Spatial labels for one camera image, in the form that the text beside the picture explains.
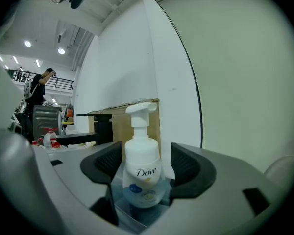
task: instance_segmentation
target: round ceiling light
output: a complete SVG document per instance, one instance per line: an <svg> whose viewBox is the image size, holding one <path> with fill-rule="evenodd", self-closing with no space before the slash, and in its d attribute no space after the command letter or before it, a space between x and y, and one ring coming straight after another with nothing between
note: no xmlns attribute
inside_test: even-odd
<svg viewBox="0 0 294 235"><path fill-rule="evenodd" d="M65 53L65 50L59 49L58 52L63 55Z"/></svg>
<svg viewBox="0 0 294 235"><path fill-rule="evenodd" d="M25 41L25 45L26 45L27 47L31 47L31 43L30 43L29 41Z"/></svg>

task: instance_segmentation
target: blue circle on label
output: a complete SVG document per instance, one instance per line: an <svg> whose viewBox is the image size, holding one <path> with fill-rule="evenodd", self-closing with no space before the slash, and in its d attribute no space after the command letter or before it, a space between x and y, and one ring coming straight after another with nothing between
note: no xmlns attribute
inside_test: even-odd
<svg viewBox="0 0 294 235"><path fill-rule="evenodd" d="M129 185L129 189L130 189L131 192L133 192L133 193L140 193L140 192L142 192L142 188L140 188L140 187L137 186L136 184L131 184L131 185Z"/></svg>

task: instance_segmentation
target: pump nozzle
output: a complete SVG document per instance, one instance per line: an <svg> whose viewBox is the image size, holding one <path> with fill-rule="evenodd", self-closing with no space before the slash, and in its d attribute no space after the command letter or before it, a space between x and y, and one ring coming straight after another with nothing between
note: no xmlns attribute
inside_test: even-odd
<svg viewBox="0 0 294 235"><path fill-rule="evenodd" d="M156 109L156 103L139 103L127 107L125 112L131 114L132 127L141 128L149 126L149 113Z"/></svg>

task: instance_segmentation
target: black seam line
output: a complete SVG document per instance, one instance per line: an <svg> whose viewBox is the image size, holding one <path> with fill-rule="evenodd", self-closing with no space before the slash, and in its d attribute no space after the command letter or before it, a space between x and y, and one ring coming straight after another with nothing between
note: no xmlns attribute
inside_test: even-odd
<svg viewBox="0 0 294 235"><path fill-rule="evenodd" d="M196 81L196 77L195 77L195 72L194 72L194 69L193 69L193 66L192 66L192 62L190 60L190 57L188 56L188 53L186 51L186 48L185 48L185 45L181 39L181 36L180 34L178 33L174 23L172 22L172 20L170 19L170 17L167 15L167 13L164 11L164 9L161 7L160 4L158 4L160 6L160 8L163 10L163 12L166 14L166 16L168 17L168 19L170 20L171 24L173 25L182 45L183 45L183 48L185 50L185 53L187 55L187 58L188 58L188 61L191 65L191 69L192 69L192 73L193 73L193 77L194 77L194 81L195 81L195 84L196 84L196 91L197 91L197 97L198 97L198 104L199 104L199 115L200 115L200 148L202 148L202 142L203 142L203 124L202 124L202 111L201 111L201 101L200 101L200 95L199 95L199 89L198 89L198 84L197 84L197 81Z"/></svg>

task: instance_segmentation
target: man's arm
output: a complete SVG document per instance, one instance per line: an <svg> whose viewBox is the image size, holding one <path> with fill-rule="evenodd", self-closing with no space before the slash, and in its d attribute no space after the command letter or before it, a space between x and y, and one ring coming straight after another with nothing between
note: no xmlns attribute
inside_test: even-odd
<svg viewBox="0 0 294 235"><path fill-rule="evenodd" d="M54 73L55 73L54 71L51 72L48 76L39 79L38 82L39 82L41 85L45 85L45 84L48 82L49 78L51 78L51 77L54 75Z"/></svg>

